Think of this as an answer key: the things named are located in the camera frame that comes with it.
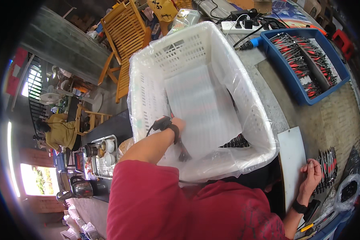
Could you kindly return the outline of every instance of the wooden folding chair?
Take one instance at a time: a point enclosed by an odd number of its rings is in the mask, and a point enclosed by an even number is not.
[[[80,131],[80,119],[81,119],[81,111],[84,110],[85,113],[88,114],[89,116],[89,130],[85,131],[85,132],[81,132]],[[75,133],[83,136],[86,133],[92,131],[95,128],[95,120],[96,120],[96,115],[100,116],[100,123],[102,124],[104,121],[108,120],[110,117],[112,117],[112,115],[109,114],[105,114],[105,113],[95,113],[95,112],[91,112],[88,109],[86,109],[85,107],[83,107],[81,104],[77,105],[77,111],[76,111],[76,119],[75,119]]]
[[[112,53],[104,65],[98,85],[103,82],[104,77],[109,75],[112,81],[117,84],[116,103],[119,103],[120,98],[127,95],[129,90],[129,58],[136,51],[149,44],[151,31],[149,27],[145,27],[133,1],[127,5],[124,2],[120,3],[100,21],[112,48]],[[116,57],[120,67],[109,68],[113,56]],[[116,78],[113,72],[118,70],[120,73],[119,77]]]

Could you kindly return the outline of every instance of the white plastic board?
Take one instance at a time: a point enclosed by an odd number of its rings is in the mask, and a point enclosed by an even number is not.
[[[288,211],[299,194],[304,180],[300,168],[307,163],[300,128],[294,127],[278,134],[280,163],[283,170],[285,209]]]

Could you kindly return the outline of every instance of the fluorescent light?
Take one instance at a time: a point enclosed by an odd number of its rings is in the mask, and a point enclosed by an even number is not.
[[[18,197],[20,197],[20,191],[19,191],[19,188],[17,187],[16,178],[14,176],[14,170],[13,170],[12,148],[11,148],[11,128],[12,128],[12,124],[11,124],[11,122],[8,122],[8,135],[7,135],[8,159],[10,161],[11,178],[12,178],[12,183],[14,186],[14,191],[16,192],[16,195]]]

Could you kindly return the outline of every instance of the person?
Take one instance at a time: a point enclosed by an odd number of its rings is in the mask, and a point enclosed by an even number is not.
[[[181,133],[185,122],[173,118]],[[107,214],[107,239],[293,239],[303,214],[291,208],[281,221],[260,189],[216,181],[186,194],[179,171],[157,166],[173,144],[167,128],[136,142],[116,164]],[[319,163],[308,159],[297,202],[308,206],[321,180]]]
[[[77,151],[81,145],[81,136],[75,133],[75,121],[66,122],[65,113],[53,114],[49,119],[37,119],[35,127],[45,133],[47,144],[57,152],[62,152],[61,146]]]

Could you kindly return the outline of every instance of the metal tray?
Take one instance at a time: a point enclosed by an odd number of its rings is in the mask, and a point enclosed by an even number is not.
[[[115,135],[109,135],[109,136],[106,136],[106,137],[102,137],[102,138],[93,140],[91,143],[101,143],[101,141],[106,140],[106,139],[112,139],[113,141],[115,141],[115,150],[113,152],[110,152],[110,154],[115,156],[116,163],[114,165],[111,165],[110,167],[107,167],[105,165],[105,163],[101,160],[101,158],[96,156],[95,161],[92,161],[93,174],[96,177],[101,177],[101,178],[112,180],[113,169],[115,168],[115,165],[117,164],[117,161],[118,161],[118,153],[117,153],[118,147],[117,147],[117,138],[116,138],[116,136]]]

